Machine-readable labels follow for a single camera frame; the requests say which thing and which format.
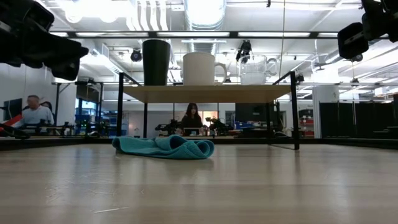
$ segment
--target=man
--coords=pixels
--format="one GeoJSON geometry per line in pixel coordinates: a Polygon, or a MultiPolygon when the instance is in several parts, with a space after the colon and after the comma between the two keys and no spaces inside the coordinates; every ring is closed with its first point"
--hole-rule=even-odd
{"type": "Polygon", "coordinates": [[[45,120],[46,124],[54,124],[52,112],[48,107],[41,106],[40,99],[36,95],[27,97],[28,107],[22,112],[22,124],[39,124],[40,120],[45,120]]]}

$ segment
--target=wooden floor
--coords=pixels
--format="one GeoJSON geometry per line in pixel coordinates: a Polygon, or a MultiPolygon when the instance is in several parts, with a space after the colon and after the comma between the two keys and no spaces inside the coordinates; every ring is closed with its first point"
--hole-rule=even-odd
{"type": "Polygon", "coordinates": [[[397,223],[398,151],[217,146],[202,161],[109,145],[0,152],[0,223],[397,223]]]}

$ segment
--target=teal towel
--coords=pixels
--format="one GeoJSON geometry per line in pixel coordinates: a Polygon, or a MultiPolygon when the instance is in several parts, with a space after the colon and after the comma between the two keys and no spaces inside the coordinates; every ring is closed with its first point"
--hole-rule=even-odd
{"type": "Polygon", "coordinates": [[[209,140],[192,141],[178,135],[154,139],[123,136],[114,138],[112,146],[126,154],[164,159],[206,159],[214,152],[209,140]]]}

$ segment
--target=black cup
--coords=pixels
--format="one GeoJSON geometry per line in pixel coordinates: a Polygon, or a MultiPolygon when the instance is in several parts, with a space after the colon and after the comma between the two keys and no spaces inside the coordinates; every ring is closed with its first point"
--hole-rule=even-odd
{"type": "Polygon", "coordinates": [[[163,40],[146,40],[142,44],[144,85],[167,85],[170,44],[163,40]]]}

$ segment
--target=glass pitcher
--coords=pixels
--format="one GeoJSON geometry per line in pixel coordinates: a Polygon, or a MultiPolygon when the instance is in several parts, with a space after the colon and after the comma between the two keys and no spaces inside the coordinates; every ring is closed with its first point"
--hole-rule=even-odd
{"type": "Polygon", "coordinates": [[[263,85],[267,80],[267,75],[276,75],[277,72],[270,72],[267,69],[268,63],[275,63],[277,60],[270,58],[267,60],[265,55],[252,54],[241,57],[239,64],[239,77],[242,85],[263,85]]]}

